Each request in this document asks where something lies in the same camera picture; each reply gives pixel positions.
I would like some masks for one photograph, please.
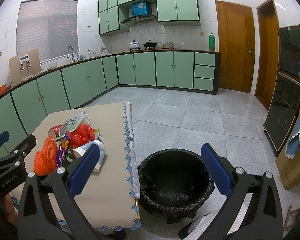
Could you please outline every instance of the blue box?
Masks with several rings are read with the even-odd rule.
[[[132,16],[152,14],[151,4],[149,2],[138,2],[132,4]]]

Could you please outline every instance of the red plastic bag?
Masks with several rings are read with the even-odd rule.
[[[82,145],[87,144],[90,141],[94,141],[94,132],[90,126],[86,124],[80,124],[77,129],[71,133],[70,145],[73,149],[76,149]]]

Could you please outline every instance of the range hood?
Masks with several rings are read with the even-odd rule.
[[[158,17],[151,14],[141,14],[141,15],[132,16],[121,23],[129,26],[135,26],[135,25],[140,25],[151,21],[158,21]]]

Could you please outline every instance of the white pot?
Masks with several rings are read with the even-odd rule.
[[[129,49],[138,49],[139,48],[139,42],[132,41],[129,43]]]

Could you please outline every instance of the drawer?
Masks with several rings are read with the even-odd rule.
[[[215,65],[215,54],[213,53],[202,53],[195,52],[194,53],[194,63],[198,65]]]
[[[193,89],[213,90],[213,79],[194,78]]]
[[[214,67],[194,65],[194,76],[213,79]]]

